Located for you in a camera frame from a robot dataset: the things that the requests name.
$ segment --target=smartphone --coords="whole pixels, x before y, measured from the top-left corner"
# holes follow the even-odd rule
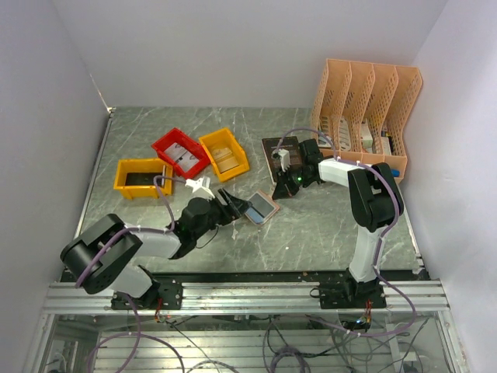
[[[252,207],[245,212],[245,216],[256,225],[264,224],[280,209],[280,206],[261,190],[257,190],[248,200],[252,202]]]

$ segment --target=book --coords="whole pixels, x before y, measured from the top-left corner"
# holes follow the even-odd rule
[[[278,145],[280,138],[263,138],[262,149],[266,158],[269,174],[273,185],[276,184],[276,172],[280,167],[280,160],[272,157],[274,150]],[[302,167],[301,151],[298,148],[297,136],[286,136],[281,145],[282,149],[286,149],[290,153],[290,168],[298,169]]]

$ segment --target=glass panel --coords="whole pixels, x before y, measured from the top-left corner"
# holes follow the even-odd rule
[[[362,325],[363,314],[332,315],[159,315],[141,317],[143,336],[125,371],[148,373],[446,373],[455,372],[440,338],[440,322],[433,312],[419,314],[415,323],[397,336],[348,336],[326,323]],[[372,314],[367,334],[398,329],[410,320],[408,313]],[[84,373],[97,340],[116,333],[99,348],[91,371],[117,371],[133,350],[137,320],[133,316],[61,316],[57,320],[43,363],[43,373]],[[212,364],[209,361],[220,361]]]

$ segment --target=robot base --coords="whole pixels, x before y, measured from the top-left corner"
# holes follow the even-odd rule
[[[383,287],[378,279],[358,283],[349,270],[346,270],[337,281],[321,283],[313,298],[319,298],[321,309],[361,309],[371,301],[375,309],[387,306]]]
[[[126,298],[119,292],[114,295],[111,302],[111,308],[116,310],[130,310],[131,307]],[[156,309],[158,300],[162,300],[161,309],[181,309],[183,298],[182,285],[175,279],[162,278],[161,282],[154,282],[150,289],[147,290],[138,299],[133,299],[138,309]]]

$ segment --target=metal frame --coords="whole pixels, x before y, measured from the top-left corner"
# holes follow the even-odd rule
[[[392,281],[415,304],[419,312],[446,311],[447,298],[439,281]],[[321,309],[319,299],[310,296],[319,285],[300,283],[184,283],[180,310],[168,310],[167,315],[254,315],[363,312],[363,309]],[[393,289],[384,285],[387,308],[379,312],[410,312],[411,307]],[[74,283],[52,284],[48,290],[43,312],[55,315],[128,315],[130,311],[111,309],[112,290],[88,295]],[[153,310],[140,310],[139,315],[154,315]]]
[[[103,134],[102,144],[96,157],[82,213],[79,218],[75,237],[82,230],[89,198],[98,172],[103,149],[113,121],[113,112]],[[415,241],[412,226],[408,219],[409,231],[415,248],[420,270],[424,269],[421,254]],[[440,281],[392,281],[414,303],[419,312],[435,312],[439,317],[439,333],[454,373],[469,373],[461,343],[455,330],[454,321]],[[42,308],[42,315],[36,326],[35,336],[23,369],[25,373],[38,373],[44,362],[47,347],[54,333],[59,315],[129,315],[129,311],[116,311],[110,308],[112,291],[97,295],[87,295],[83,289],[75,289],[74,283],[51,284]],[[278,283],[183,283],[182,308],[167,311],[169,315],[248,315],[248,314],[327,314],[339,312],[362,312],[362,309],[321,309],[319,300],[310,296],[316,282],[278,282]],[[384,285],[387,308],[375,309],[385,315],[392,312],[410,312],[411,307],[393,289]],[[152,310],[140,310],[140,315],[154,315]]]

